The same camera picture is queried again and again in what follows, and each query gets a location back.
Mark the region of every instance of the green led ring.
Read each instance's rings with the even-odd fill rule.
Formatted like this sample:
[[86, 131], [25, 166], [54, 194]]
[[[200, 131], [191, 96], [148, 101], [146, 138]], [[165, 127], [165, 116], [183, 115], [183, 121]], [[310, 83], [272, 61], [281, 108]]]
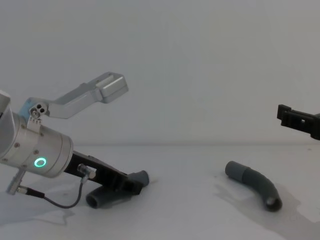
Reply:
[[44, 157], [39, 157], [34, 161], [34, 166], [36, 168], [42, 168], [47, 164], [47, 160]]

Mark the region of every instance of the gray curved pipe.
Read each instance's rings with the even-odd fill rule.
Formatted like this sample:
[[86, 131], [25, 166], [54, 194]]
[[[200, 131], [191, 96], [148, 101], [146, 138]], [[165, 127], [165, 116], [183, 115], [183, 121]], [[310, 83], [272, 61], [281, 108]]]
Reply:
[[[142, 183], [143, 187], [149, 185], [149, 176], [146, 171], [128, 174], [128, 178]], [[131, 196], [132, 195], [127, 192], [113, 192], [101, 186], [90, 192], [85, 199], [90, 207], [98, 209], [105, 204], [130, 198]]]

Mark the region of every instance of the gray plastic tube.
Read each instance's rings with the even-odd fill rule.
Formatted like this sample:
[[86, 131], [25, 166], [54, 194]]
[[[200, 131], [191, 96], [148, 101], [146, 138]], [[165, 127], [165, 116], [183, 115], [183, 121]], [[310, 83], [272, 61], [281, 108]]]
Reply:
[[276, 212], [281, 209], [282, 201], [275, 185], [260, 172], [235, 161], [230, 161], [225, 166], [225, 174], [256, 190], [267, 211]]
[[[142, 183], [143, 187], [149, 185], [149, 176], [146, 171], [128, 174], [128, 178]], [[104, 186], [101, 186], [90, 192], [86, 196], [85, 200], [90, 207], [98, 209], [103, 205], [113, 203], [121, 199], [130, 198], [131, 196], [131, 194], [126, 192], [113, 192], [107, 190]]]

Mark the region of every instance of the white table surface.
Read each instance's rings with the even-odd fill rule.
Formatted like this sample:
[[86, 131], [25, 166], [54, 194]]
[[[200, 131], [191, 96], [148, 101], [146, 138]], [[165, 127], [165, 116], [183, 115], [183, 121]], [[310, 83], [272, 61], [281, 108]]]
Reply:
[[[1, 240], [318, 240], [320, 145], [82, 146], [77, 151], [126, 172], [146, 170], [151, 184], [131, 200], [91, 209], [82, 197], [64, 210], [42, 199], [5, 193], [16, 170], [0, 167]], [[264, 211], [251, 189], [228, 179], [237, 161], [271, 179], [282, 198]], [[59, 203], [75, 200], [79, 179], [28, 173], [24, 185]], [[84, 195], [98, 185], [88, 182]]]

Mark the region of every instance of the black mount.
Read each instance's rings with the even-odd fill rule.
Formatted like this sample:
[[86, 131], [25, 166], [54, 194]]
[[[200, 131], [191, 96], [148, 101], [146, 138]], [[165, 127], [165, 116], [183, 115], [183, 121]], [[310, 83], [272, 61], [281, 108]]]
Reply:
[[292, 110], [285, 105], [278, 106], [277, 118], [281, 125], [310, 134], [311, 138], [320, 140], [320, 115]]
[[95, 177], [89, 180], [101, 184], [108, 191], [139, 195], [143, 188], [142, 183], [129, 179], [126, 173], [115, 169], [93, 156], [87, 156], [76, 151], [73, 152], [70, 163], [64, 171], [82, 178], [84, 174], [78, 171], [79, 164], [84, 164], [87, 167], [96, 169]]

